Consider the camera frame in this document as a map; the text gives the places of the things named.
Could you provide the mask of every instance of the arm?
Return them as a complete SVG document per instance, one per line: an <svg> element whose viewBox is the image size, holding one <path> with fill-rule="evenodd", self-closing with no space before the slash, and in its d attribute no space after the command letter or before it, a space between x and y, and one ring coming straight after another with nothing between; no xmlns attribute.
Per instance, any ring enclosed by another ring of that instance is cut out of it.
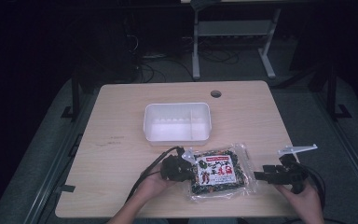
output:
<svg viewBox="0 0 358 224"><path fill-rule="evenodd" d="M139 185L132 197L107 223L131 224L138 212L149 200L157 197L165 189L175 184L173 181L161 178L159 173L160 165L153 168L150 172L151 175Z"/></svg>
<svg viewBox="0 0 358 224"><path fill-rule="evenodd" d="M293 206L298 216L307 224L324 223L321 201L318 192L306 180L305 188L299 194L292 193L285 186L277 185L275 188L286 198Z"/></svg>

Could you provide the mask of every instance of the plastic bag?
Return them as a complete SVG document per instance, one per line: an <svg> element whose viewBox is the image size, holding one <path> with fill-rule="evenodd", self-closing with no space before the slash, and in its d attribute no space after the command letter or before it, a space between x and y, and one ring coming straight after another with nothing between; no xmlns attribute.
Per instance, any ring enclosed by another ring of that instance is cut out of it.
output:
<svg viewBox="0 0 358 224"><path fill-rule="evenodd" d="M229 199L255 193L254 169L244 144L194 152L194 158L195 178L187 190L190 200Z"/></svg>

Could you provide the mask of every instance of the plastic bin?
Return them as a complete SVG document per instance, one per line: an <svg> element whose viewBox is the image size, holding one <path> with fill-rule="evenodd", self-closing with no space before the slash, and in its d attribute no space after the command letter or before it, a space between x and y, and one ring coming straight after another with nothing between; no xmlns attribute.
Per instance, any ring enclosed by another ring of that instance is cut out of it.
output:
<svg viewBox="0 0 358 224"><path fill-rule="evenodd" d="M202 146L211 129L205 103L152 104L145 109L144 132L152 146Z"/></svg>

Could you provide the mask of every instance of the wooden table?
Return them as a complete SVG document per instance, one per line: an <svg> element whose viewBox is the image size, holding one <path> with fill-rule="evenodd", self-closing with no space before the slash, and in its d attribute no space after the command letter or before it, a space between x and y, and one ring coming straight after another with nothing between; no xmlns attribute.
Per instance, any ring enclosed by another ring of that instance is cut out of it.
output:
<svg viewBox="0 0 358 224"><path fill-rule="evenodd" d="M220 91L214 98L211 91ZM277 150L291 145L268 85L263 81L106 85L101 88L56 208L58 217L111 217L139 174L169 147L151 147L143 132L145 108L154 103L204 102L211 109L208 143L195 150L244 143L255 169L279 164ZM150 201L139 217L282 217L294 215L281 194L192 203L180 184Z"/></svg>

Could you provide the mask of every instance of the hole in table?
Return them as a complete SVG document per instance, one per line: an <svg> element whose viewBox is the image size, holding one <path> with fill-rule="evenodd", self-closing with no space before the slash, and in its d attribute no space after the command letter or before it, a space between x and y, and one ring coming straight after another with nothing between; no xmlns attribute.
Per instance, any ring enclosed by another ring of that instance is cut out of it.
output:
<svg viewBox="0 0 358 224"><path fill-rule="evenodd" d="M221 91L211 91L211 95L214 98L219 98L220 96L222 96L222 92Z"/></svg>

